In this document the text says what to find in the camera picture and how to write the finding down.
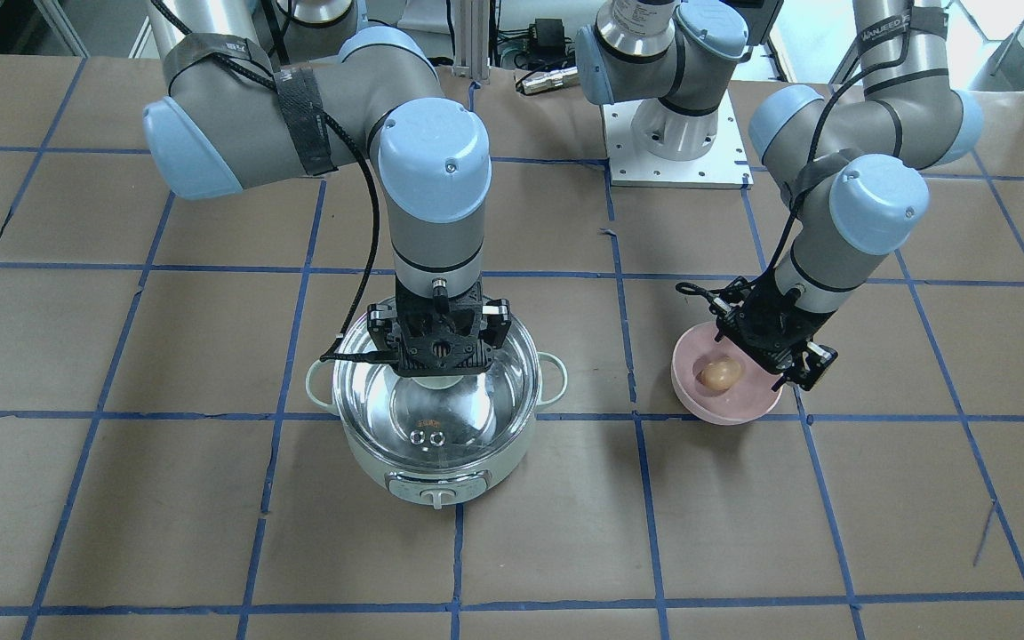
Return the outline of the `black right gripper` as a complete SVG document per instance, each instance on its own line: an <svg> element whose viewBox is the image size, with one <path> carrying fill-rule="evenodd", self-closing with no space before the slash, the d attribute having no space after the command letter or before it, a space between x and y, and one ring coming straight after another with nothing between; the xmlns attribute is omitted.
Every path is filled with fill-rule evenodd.
<svg viewBox="0 0 1024 640"><path fill-rule="evenodd" d="M373 362L389 364L403 378L488 372L509 328L508 300L484 295L481 280L455 297L442 278L432 281L430 297L397 281L394 299L367 309Z"/></svg>

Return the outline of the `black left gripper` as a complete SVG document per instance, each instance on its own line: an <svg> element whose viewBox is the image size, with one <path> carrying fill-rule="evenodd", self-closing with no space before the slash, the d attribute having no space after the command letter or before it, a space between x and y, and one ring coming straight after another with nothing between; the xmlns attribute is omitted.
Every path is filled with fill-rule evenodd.
<svg viewBox="0 0 1024 640"><path fill-rule="evenodd" d="M802 292L779 287L776 270L755 281L737 278L715 291L716 340L729 339L767 372L772 390L788 384L810 390L838 358L836 349L814 343L830 314L797 307Z"/></svg>

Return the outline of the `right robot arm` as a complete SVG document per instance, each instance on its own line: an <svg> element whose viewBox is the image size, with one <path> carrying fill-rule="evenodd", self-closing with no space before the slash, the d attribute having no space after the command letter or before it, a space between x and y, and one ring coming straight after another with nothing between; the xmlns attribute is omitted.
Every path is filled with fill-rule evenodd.
<svg viewBox="0 0 1024 640"><path fill-rule="evenodd" d="M404 378L487 372L512 325L481 289L489 137L419 46L370 26L334 62L278 68L241 1L153 1L150 18L168 89L143 130L171 191L224 197L356 164L374 221L389 223L396 294L367 312L374 349L337 343L324 359Z"/></svg>

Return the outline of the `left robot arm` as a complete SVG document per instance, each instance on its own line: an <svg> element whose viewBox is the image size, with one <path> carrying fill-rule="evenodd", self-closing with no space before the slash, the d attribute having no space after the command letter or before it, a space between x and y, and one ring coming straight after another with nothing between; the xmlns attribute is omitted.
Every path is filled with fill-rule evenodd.
<svg viewBox="0 0 1024 640"><path fill-rule="evenodd" d="M836 360L814 335L907 242L930 193L921 171L970 153L982 110L952 89L948 16L939 1L856 1L859 72L841 104L793 84L769 96L748 125L779 187L790 222L768 267L720 289L680 284L716 318L716 339L764 369L772 388L810 389ZM627 137L636 150L686 165L714 145L720 102L748 47L748 25L720 1L609 1L575 35L585 97L635 102Z"/></svg>

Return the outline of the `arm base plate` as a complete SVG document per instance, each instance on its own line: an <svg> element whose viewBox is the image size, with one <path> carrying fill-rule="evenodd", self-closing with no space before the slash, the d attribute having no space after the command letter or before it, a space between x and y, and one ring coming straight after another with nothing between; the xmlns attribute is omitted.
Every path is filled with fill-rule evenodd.
<svg viewBox="0 0 1024 640"><path fill-rule="evenodd" d="M685 116L657 99L601 106L615 187L740 189L753 185L729 94L715 112Z"/></svg>

